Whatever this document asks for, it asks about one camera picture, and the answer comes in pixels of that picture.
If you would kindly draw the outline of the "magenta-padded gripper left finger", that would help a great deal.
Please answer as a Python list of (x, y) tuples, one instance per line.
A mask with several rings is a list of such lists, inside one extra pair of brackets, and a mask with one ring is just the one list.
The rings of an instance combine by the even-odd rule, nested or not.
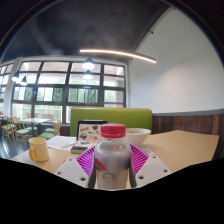
[(96, 183), (94, 147), (76, 158), (68, 158), (56, 170), (55, 175), (84, 188), (93, 189)]

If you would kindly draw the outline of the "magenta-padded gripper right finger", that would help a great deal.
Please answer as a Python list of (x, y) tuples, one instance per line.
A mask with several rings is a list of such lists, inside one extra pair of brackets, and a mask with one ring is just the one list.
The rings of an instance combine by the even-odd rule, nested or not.
[(153, 152), (146, 153), (137, 146), (131, 147), (129, 170), (130, 186), (140, 188), (171, 174), (169, 168)]

